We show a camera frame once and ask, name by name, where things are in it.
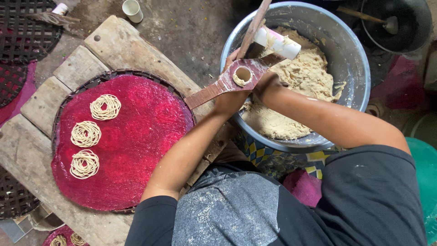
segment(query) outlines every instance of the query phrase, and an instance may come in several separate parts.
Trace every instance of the black t-shirt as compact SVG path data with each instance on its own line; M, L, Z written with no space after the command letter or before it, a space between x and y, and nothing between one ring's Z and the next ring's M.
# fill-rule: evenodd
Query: black t-shirt
M211 166L179 202L140 203L126 245L426 245L414 160L399 149L328 157L316 208L244 165Z

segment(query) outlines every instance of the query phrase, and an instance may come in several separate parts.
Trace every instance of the white plastic pipe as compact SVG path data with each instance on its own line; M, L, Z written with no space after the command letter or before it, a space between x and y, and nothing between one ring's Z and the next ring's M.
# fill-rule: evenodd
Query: white plastic pipe
M300 44L266 28L265 26L262 26L257 31L254 41L290 60L296 58L301 50Z
M140 21L142 21L143 14L137 1L127 0L123 3L123 6L121 8L132 22L139 23Z
M60 3L56 6L56 8L52 11L52 13L65 15L68 11L67 5Z

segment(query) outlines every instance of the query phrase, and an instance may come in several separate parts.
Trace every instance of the dough press hole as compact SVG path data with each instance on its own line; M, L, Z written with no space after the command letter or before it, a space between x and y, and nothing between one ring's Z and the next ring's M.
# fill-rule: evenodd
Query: dough press hole
M252 77L251 72L249 71L249 69L245 68L245 67L239 67L236 71L235 71L235 75L240 79L243 80L244 82L247 82L250 80L250 78Z

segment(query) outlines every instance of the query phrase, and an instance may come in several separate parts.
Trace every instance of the teal plastic container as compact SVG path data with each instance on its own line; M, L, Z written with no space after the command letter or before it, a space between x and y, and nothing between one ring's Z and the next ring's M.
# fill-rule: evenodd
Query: teal plastic container
M437 150L419 139L405 139L416 162L423 220L430 245L437 241Z

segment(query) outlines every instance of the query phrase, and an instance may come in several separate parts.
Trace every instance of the red cloth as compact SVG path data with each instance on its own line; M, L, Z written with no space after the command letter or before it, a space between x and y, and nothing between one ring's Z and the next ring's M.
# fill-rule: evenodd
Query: red cloth
M104 94L115 95L121 102L115 119L91 117L90 103ZM137 205L158 161L193 126L187 111L167 88L132 75L76 95L64 108L56 133L59 145L52 170L60 191L79 205L97 210ZM95 122L102 135L97 145L80 148L71 142L71 130L85 120ZM99 157L100 168L88 179L77 179L69 172L72 155L84 149Z
M288 174L283 185L306 206L315 207L322 198L322 181L304 170L296 170Z
M50 243L53 241L53 239L58 236L58 235L62 235L65 237L65 239L67 240L67 246L74 246L74 244L71 243L71 234L73 234L74 231L68 227L67 225L58 228L56 230L54 230L46 239L45 241L42 243L42 246L50 246Z

